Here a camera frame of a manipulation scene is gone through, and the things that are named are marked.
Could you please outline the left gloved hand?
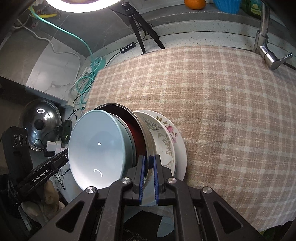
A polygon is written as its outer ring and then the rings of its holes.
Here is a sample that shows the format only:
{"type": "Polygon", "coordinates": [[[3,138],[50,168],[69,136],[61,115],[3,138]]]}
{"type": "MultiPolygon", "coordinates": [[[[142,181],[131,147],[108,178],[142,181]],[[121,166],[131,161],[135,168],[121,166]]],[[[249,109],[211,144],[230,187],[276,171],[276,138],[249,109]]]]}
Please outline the left gloved hand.
{"type": "Polygon", "coordinates": [[[47,180],[42,188],[41,198],[38,201],[23,202],[21,207],[33,221],[44,226],[64,209],[65,205],[59,200],[59,194],[53,182],[47,180]]]}

